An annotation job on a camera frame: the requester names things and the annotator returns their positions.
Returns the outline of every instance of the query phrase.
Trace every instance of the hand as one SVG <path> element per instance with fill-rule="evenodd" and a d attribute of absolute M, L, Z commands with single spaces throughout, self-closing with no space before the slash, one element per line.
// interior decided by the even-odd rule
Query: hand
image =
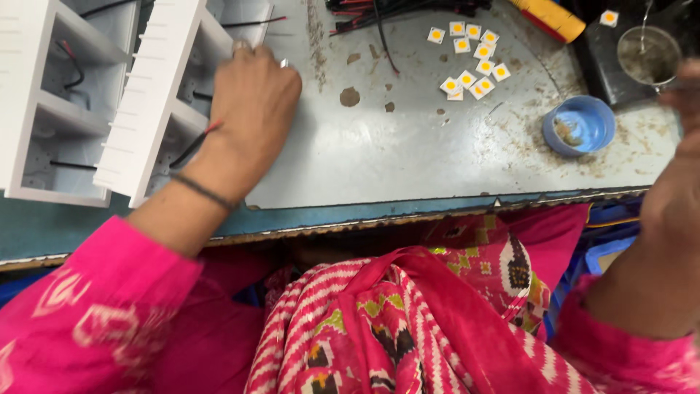
<path fill-rule="evenodd" d="M 210 119 L 221 127 L 207 135 L 182 173 L 232 203 L 242 200 L 282 150 L 301 91 L 299 74 L 280 68 L 270 49 L 236 49 L 214 77 Z M 229 214 L 183 184 L 168 182 L 127 220 L 170 250 L 194 257 Z"/>
<path fill-rule="evenodd" d="M 700 61 L 679 72 L 700 86 Z M 586 296 L 591 315 L 631 334 L 673 339 L 700 319 L 700 93 L 673 90 L 660 101 L 678 110 L 685 135 L 647 192 L 641 232 Z"/>
<path fill-rule="evenodd" d="M 209 118 L 222 126 L 207 136 L 192 163 L 209 162 L 203 172 L 213 179 L 197 180 L 231 201 L 245 197 L 282 150 L 301 90 L 299 73 L 280 68 L 268 47 L 238 45 L 214 76 Z"/>
<path fill-rule="evenodd" d="M 647 193 L 640 219 L 647 242 L 694 260 L 700 259 L 700 60 L 686 62 L 678 82 L 697 90 L 672 90 L 659 100 L 678 111 L 685 135 Z"/>
<path fill-rule="evenodd" d="M 670 90 L 659 101 L 675 108 L 685 134 L 700 130 L 700 60 L 688 60 L 678 70 L 677 83 L 687 90 Z"/>

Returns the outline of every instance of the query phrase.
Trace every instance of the metal table surface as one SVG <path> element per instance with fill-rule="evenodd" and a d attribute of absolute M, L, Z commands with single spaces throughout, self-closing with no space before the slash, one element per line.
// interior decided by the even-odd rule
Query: metal table surface
<path fill-rule="evenodd" d="M 495 1 L 495 4 L 497 7 L 493 11 L 480 12 L 477 20 L 485 27 L 499 32 L 502 37 L 512 39 L 508 43 L 507 39 L 502 38 L 503 42 L 499 44 L 503 46 L 498 48 L 495 57 L 506 62 L 514 75 L 506 80 L 508 84 L 504 83 L 499 86 L 500 89 L 476 103 L 470 97 L 465 100 L 471 101 L 446 102 L 442 93 L 435 89 L 447 75 L 458 76 L 465 68 L 465 63 L 474 67 L 474 59 L 457 58 L 453 54 L 449 37 L 446 37 L 446 42 L 441 46 L 429 46 L 429 43 L 424 42 L 430 26 L 446 27 L 448 21 L 460 18 L 448 13 L 417 13 L 402 20 L 387 22 L 390 49 L 395 51 L 392 55 L 402 72 L 397 79 L 385 59 L 376 60 L 372 57 L 369 45 L 372 44 L 378 52 L 381 48 L 375 29 L 354 32 L 337 37 L 337 40 L 329 39 L 327 33 L 321 32 L 331 28 L 333 18 L 323 8 L 322 0 L 302 0 L 303 7 L 299 7 L 299 3 L 294 0 L 276 0 L 273 16 L 287 15 L 290 20 L 271 25 L 266 42 L 280 57 L 291 59 L 300 70 L 304 79 L 302 112 L 315 111 L 310 102 L 318 105 L 325 102 L 321 108 L 330 113 L 318 116 L 326 120 L 337 107 L 339 93 L 354 86 L 362 98 L 357 107 L 337 108 L 346 111 L 345 114 L 352 114 L 343 119 L 352 116 L 356 121 L 381 126 L 386 123 L 386 119 L 393 118 L 396 121 L 398 118 L 400 121 L 396 123 L 401 122 L 405 126 L 408 137 L 416 138 L 419 132 L 432 133 L 434 144 L 443 146 L 445 156 L 463 161 L 452 163 L 455 173 L 464 178 L 465 172 L 475 171 L 474 165 L 480 169 L 479 176 L 472 179 L 476 183 L 465 184 L 460 176 L 453 177 L 451 182 L 461 182 L 460 187 L 476 191 L 474 194 L 477 195 L 482 192 L 491 195 L 427 198 L 412 191 L 392 194 L 392 187 L 387 186 L 382 188 L 386 197 L 380 200 L 425 199 L 316 208 L 241 208 L 219 228 L 217 236 L 220 238 L 214 243 L 236 243 L 299 233 L 379 226 L 448 214 L 459 215 L 477 210 L 492 210 L 494 201 L 497 205 L 517 208 L 586 201 L 590 198 L 612 198 L 628 193 L 639 194 L 646 185 L 653 183 L 679 140 L 677 121 L 673 114 L 654 106 L 619 113 L 618 134 L 603 151 L 577 160 L 565 160 L 552 153 L 541 136 L 541 116 L 565 97 L 585 92 L 573 54 L 568 47 L 551 40 L 519 17 L 518 12 L 509 4 L 501 0 Z M 361 57 L 359 61 L 348 65 L 347 58 L 352 53 L 360 53 Z M 441 61 L 442 54 L 448 54 L 447 62 Z M 391 90 L 386 89 L 387 83 L 393 85 Z M 422 94 L 425 97 L 416 99 L 414 90 L 424 90 Z M 427 100 L 435 100 L 435 104 L 427 103 Z M 392 114 L 384 113 L 384 105 L 388 102 L 395 103 Z M 446 114 L 438 116 L 437 109 L 444 109 Z M 420 147 L 412 147 L 409 152 L 412 155 L 399 154 L 397 150 L 405 147 L 401 140 L 377 139 L 380 136 L 366 130 L 372 144 L 363 140 L 367 134 L 353 133 L 353 130 L 340 135 L 345 144 L 356 143 L 375 151 L 388 152 L 388 161 L 378 162 L 384 163 L 382 165 L 392 165 L 390 159 L 397 157 L 409 164 L 420 158 L 415 156 L 420 154 Z M 332 148 L 329 144 L 316 145 L 318 142 L 312 143 L 305 139 L 308 136 L 293 132 L 288 145 L 299 147 L 306 141 L 309 143 L 308 152 L 317 156 L 324 146 Z M 460 153 L 459 149 L 468 151 Z M 274 182 L 271 181 L 274 181 L 277 174 L 285 174 L 284 169 L 280 171 L 280 167 L 283 167 L 280 163 L 284 164 L 290 153 L 293 150 L 286 147 L 281 160 L 271 172 L 271 177 L 267 177 L 256 189 L 256 194 L 251 196 L 248 203 L 255 201 L 270 206 L 287 204 L 280 203 L 282 200 L 274 196 L 266 197 L 265 194 L 279 192 L 274 191 Z M 471 165 L 472 169 L 465 169 L 467 166 L 464 163 Z M 451 193 L 446 189 L 448 183 L 431 183 L 430 178 L 440 175 L 438 173 L 412 168 L 405 172 L 408 175 L 419 174 L 420 177 L 416 176 L 414 180 L 416 189 L 429 190 L 433 196 L 467 195 Z M 345 180 L 355 182 L 357 179 Z M 404 182 L 406 177 L 399 177 L 399 180 Z M 294 201 L 304 199 L 303 194 L 311 193 L 312 190 L 304 190 L 307 184 L 300 177 L 297 177 L 297 181 L 300 184 L 285 183 L 288 191 L 295 192 L 287 200 L 292 202 L 291 205 L 294 205 Z M 318 193 L 318 196 L 321 201 L 331 195 Z M 362 197 L 362 193 L 349 192 L 346 202 L 359 202 Z M 113 196 L 111 207 L 107 210 L 0 198 L 0 271 L 60 262 L 60 256 L 54 259 L 51 257 L 75 250 L 111 215 L 127 213 L 127 198 L 119 195 Z M 28 261 L 12 264 L 17 259 Z"/>

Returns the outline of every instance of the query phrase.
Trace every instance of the black wire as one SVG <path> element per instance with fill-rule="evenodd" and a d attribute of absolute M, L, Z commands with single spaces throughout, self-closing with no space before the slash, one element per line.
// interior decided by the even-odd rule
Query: black wire
<path fill-rule="evenodd" d="M 100 13 L 100 12 L 106 11 L 110 8 L 121 6 L 122 4 L 131 3 L 132 1 L 136 1 L 136 0 L 119 0 L 119 1 L 115 1 L 115 2 L 110 3 L 110 4 L 105 4 L 102 7 L 97 7 L 97 8 L 90 10 L 90 11 L 85 11 L 84 13 L 81 13 L 80 17 L 87 18 L 88 16 L 93 16 L 96 13 Z"/>
<path fill-rule="evenodd" d="M 71 62 L 73 62 L 73 67 L 76 68 L 76 70 L 78 71 L 78 74 L 79 74 L 79 77 L 78 77 L 78 80 L 77 80 L 77 81 L 71 82 L 71 83 L 67 83 L 66 85 L 63 85 L 63 89 L 68 90 L 68 89 L 70 89 L 70 88 L 75 88 L 76 86 L 78 86 L 78 85 L 80 85 L 81 83 L 83 83 L 83 81 L 85 80 L 85 72 L 84 72 L 83 69 L 81 69 L 81 67 L 78 65 L 78 61 L 76 60 L 76 58 L 63 46 L 63 44 L 61 44 L 61 43 L 58 42 L 58 41 L 56 41 L 56 44 L 58 45 L 59 48 L 61 48 L 61 50 L 63 50 L 63 51 L 66 53 L 66 55 L 68 55 L 68 57 L 70 57 Z"/>
<path fill-rule="evenodd" d="M 389 64 L 391 64 L 391 68 L 394 70 L 396 75 L 399 75 L 398 69 L 393 63 L 393 60 L 391 59 L 391 54 L 389 53 L 389 47 L 386 45 L 386 39 L 384 38 L 384 28 L 382 27 L 382 17 L 379 16 L 379 9 L 377 8 L 377 0 L 373 0 L 372 4 L 374 4 L 374 14 L 377 16 L 377 27 L 379 28 L 379 38 L 381 39 L 381 45 L 384 47 L 384 52 L 386 52 L 386 57 L 389 59 Z"/>
<path fill-rule="evenodd" d="M 214 99 L 213 96 L 210 95 L 205 95 L 204 93 L 199 93 L 199 92 L 192 92 L 192 97 L 200 100 L 206 100 L 206 101 L 212 101 Z"/>
<path fill-rule="evenodd" d="M 241 23 L 227 23 L 225 25 L 221 25 L 224 29 L 227 29 L 229 27 L 243 27 L 243 26 L 254 26 L 254 25 L 262 25 L 263 23 L 270 23 L 270 22 L 276 22 L 278 20 L 285 20 L 287 19 L 286 16 L 281 16 L 279 18 L 272 18 L 269 20 L 261 20 L 258 22 L 241 22 Z"/>
<path fill-rule="evenodd" d="M 175 168 L 175 167 L 177 167 L 180 163 L 182 163 L 183 161 L 185 161 L 185 159 L 186 159 L 187 157 L 189 157 L 189 155 L 191 155 L 192 152 L 194 152 L 195 149 L 198 148 L 199 145 L 201 145 L 201 144 L 204 142 L 204 138 L 205 138 L 206 136 L 207 136 L 206 133 L 202 133 L 202 134 L 200 134 L 197 138 L 195 138 L 195 140 L 192 141 L 192 144 L 190 144 L 190 146 L 187 147 L 187 149 L 185 149 L 185 151 L 182 152 L 182 154 L 181 154 L 178 158 L 176 158 L 175 161 L 173 161 L 172 163 L 170 163 L 170 168 Z"/>
<path fill-rule="evenodd" d="M 80 170 L 97 171 L 97 167 L 95 167 L 94 165 L 63 163 L 62 161 L 53 161 L 53 160 L 49 161 L 48 163 L 51 165 L 55 165 L 56 167 L 69 167 L 69 168 L 78 168 Z"/>

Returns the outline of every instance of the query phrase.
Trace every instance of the yellow handle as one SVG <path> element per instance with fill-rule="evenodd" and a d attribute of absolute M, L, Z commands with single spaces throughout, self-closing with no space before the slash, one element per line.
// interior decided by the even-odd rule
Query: yellow handle
<path fill-rule="evenodd" d="M 586 24 L 564 7 L 552 0 L 510 0 L 525 16 L 536 19 L 540 24 L 546 26 L 544 29 L 556 38 L 570 43 L 575 40 Z"/>

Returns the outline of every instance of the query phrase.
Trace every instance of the white square chip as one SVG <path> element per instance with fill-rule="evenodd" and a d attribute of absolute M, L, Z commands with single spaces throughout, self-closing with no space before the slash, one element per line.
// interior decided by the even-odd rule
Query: white square chip
<path fill-rule="evenodd" d="M 464 89 L 460 89 L 453 95 L 447 95 L 447 101 L 464 101 Z"/>
<path fill-rule="evenodd" d="M 469 87 L 477 81 L 477 77 L 465 70 L 462 75 L 457 78 L 457 81 L 460 83 L 460 85 L 464 86 L 465 89 L 469 89 Z"/>
<path fill-rule="evenodd" d="M 477 83 L 469 88 L 469 93 L 474 96 L 475 99 L 480 100 L 485 95 L 489 94 L 494 89 L 494 83 L 491 82 L 488 76 L 480 79 Z"/>
<path fill-rule="evenodd" d="M 615 27 L 617 26 L 617 19 L 620 17 L 619 13 L 615 11 L 607 10 L 601 14 L 601 25 Z"/>
<path fill-rule="evenodd" d="M 479 38 L 481 37 L 481 26 L 467 24 L 466 29 L 467 38 L 472 40 L 479 40 Z"/>
<path fill-rule="evenodd" d="M 445 31 L 443 29 L 438 29 L 437 27 L 430 28 L 430 34 L 428 35 L 428 41 L 434 43 L 442 43 L 442 39 L 445 37 Z"/>
<path fill-rule="evenodd" d="M 479 61 L 479 64 L 477 65 L 477 71 L 482 73 L 485 76 L 489 76 L 489 75 L 491 75 L 491 72 L 494 70 L 495 66 L 496 66 L 496 63 L 494 63 L 490 60 L 481 59 Z"/>
<path fill-rule="evenodd" d="M 493 48 L 489 48 L 488 46 L 485 46 L 483 43 L 480 43 L 479 46 L 474 51 L 474 57 L 476 57 L 477 59 L 482 59 L 482 60 L 488 60 L 493 54 L 494 54 Z"/>
<path fill-rule="evenodd" d="M 464 22 L 450 22 L 449 35 L 464 37 Z"/>
<path fill-rule="evenodd" d="M 462 85 L 460 85 L 459 82 L 457 82 L 457 80 L 452 77 L 445 79 L 442 85 L 440 85 L 440 90 L 447 93 L 448 95 L 453 95 L 454 93 L 457 93 L 460 89 L 462 89 Z"/>
<path fill-rule="evenodd" d="M 496 80 L 496 82 L 501 82 L 502 80 L 510 76 L 510 71 L 508 71 L 508 67 L 505 66 L 505 63 L 501 63 L 493 68 L 491 75 Z"/>
<path fill-rule="evenodd" d="M 496 41 L 498 41 L 500 37 L 501 36 L 499 36 L 498 34 L 492 32 L 489 29 L 486 29 L 484 35 L 481 38 L 481 41 L 482 43 L 485 43 L 488 46 L 492 46 L 496 44 Z"/>
<path fill-rule="evenodd" d="M 471 52 L 472 47 L 469 45 L 469 39 L 461 38 L 454 39 L 454 52 L 455 53 L 467 53 Z"/>

